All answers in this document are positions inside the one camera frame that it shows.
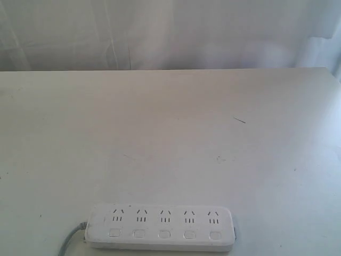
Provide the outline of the white five-outlet power strip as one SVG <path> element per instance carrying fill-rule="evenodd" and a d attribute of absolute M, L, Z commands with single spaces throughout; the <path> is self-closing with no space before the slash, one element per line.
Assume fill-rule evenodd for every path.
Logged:
<path fill-rule="evenodd" d="M 231 212 L 220 206 L 101 203 L 85 229 L 98 249 L 229 252 L 235 240 Z"/>

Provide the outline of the white sheer curtain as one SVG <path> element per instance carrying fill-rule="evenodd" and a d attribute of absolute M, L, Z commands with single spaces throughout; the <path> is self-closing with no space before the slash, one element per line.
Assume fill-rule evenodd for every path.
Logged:
<path fill-rule="evenodd" d="M 325 67 L 340 1 L 1 1 L 1 70 Z"/>

